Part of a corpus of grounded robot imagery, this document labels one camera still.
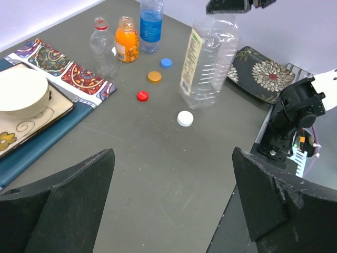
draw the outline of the orange bottle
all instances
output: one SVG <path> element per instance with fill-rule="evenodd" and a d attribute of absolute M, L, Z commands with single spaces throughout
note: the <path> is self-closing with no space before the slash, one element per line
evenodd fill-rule
<path fill-rule="evenodd" d="M 139 36 L 131 17 L 123 16 L 116 31 L 116 49 L 122 62 L 134 62 L 139 56 Z"/>

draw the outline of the white bottle cap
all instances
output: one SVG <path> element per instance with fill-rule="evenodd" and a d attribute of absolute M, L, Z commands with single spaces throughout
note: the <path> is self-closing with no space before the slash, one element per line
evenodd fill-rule
<path fill-rule="evenodd" d="M 183 127 L 189 127 L 194 120 L 193 114 L 187 111 L 182 111 L 178 114 L 177 121 Z"/>

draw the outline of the red flower center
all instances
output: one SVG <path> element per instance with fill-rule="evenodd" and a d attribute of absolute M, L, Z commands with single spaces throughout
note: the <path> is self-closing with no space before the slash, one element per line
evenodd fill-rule
<path fill-rule="evenodd" d="M 275 75 L 275 74 L 270 74 L 270 75 L 269 75 L 269 78 L 270 78 L 271 80 L 276 80 L 276 79 L 277 79 L 277 75 Z"/>

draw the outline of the wall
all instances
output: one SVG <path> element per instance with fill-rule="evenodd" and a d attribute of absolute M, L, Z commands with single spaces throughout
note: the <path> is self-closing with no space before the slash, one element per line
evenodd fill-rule
<path fill-rule="evenodd" d="M 1 1 L 0 52 L 103 0 Z"/>
<path fill-rule="evenodd" d="M 166 0 L 165 14 L 187 25 L 205 13 L 208 0 Z M 314 74 L 337 67 L 337 2 L 277 0 L 266 9 L 237 14 L 240 47 L 249 45 L 280 64 Z"/>

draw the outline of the black plate with flower design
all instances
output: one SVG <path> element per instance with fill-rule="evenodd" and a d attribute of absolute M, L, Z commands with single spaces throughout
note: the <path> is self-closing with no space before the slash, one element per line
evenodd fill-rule
<path fill-rule="evenodd" d="M 275 104 L 280 92 L 292 84 L 295 74 L 246 46 L 237 52 L 228 78 L 256 98 Z"/>

